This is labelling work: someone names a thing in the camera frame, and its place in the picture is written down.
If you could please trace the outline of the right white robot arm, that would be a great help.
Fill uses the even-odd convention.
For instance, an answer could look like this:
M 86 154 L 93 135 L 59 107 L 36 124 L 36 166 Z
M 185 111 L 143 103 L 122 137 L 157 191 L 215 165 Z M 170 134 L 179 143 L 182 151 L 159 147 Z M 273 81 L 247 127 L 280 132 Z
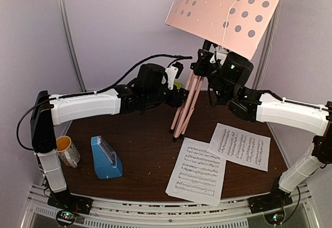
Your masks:
M 269 122 L 314 134 L 313 147 L 275 180 L 266 204 L 277 208 L 286 196 L 320 167 L 331 164 L 331 102 L 313 105 L 281 98 L 270 90 L 245 86 L 253 64 L 234 52 L 199 49 L 191 64 L 195 75 L 205 77 L 216 95 L 216 104 L 226 106 L 236 117 L 249 122 Z

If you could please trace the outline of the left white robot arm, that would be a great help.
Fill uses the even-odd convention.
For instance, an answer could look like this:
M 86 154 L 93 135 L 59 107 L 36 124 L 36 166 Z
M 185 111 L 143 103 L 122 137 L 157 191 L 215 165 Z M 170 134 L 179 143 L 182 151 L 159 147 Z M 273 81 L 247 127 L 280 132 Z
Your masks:
M 54 126 L 82 118 L 102 115 L 122 115 L 167 104 L 180 107 L 188 95 L 184 88 L 174 83 L 180 76 L 181 60 L 191 60 L 191 56 L 156 54 L 149 56 L 130 68 L 140 69 L 136 78 L 128 84 L 117 80 L 114 84 L 95 91 L 50 95 L 48 91 L 39 92 L 33 107 L 27 110 L 31 128 L 29 148 L 37 154 L 43 173 L 48 180 L 54 200 L 63 209 L 75 204 L 69 194 L 62 172 L 60 160 L 56 155 L 56 136 Z

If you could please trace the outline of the pink perforated music stand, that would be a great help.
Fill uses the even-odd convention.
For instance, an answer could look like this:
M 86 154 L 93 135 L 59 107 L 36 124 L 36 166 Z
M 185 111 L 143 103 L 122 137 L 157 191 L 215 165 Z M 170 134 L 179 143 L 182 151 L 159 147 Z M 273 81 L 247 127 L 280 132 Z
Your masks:
M 173 0 L 165 24 L 249 60 L 280 0 Z

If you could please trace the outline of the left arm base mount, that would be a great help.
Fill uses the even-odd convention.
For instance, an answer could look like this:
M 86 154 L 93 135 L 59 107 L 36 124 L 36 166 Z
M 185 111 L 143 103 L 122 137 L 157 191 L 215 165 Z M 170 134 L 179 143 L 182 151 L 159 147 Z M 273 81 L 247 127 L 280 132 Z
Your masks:
M 44 195 L 48 198 L 47 205 L 59 209 L 55 220 L 61 227 L 73 225 L 81 215 L 90 213 L 93 199 L 73 195 L 68 189 L 55 193 L 51 190 L 48 181 L 45 183 Z

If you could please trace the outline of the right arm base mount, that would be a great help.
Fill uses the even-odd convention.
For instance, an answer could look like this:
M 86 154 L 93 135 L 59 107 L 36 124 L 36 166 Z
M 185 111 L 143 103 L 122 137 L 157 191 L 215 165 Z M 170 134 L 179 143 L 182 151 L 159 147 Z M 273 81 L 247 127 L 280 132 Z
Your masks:
M 286 220 L 284 207 L 292 203 L 291 194 L 279 189 L 278 179 L 273 182 L 270 193 L 248 199 L 251 213 L 263 212 L 265 221 L 270 225 L 281 225 Z

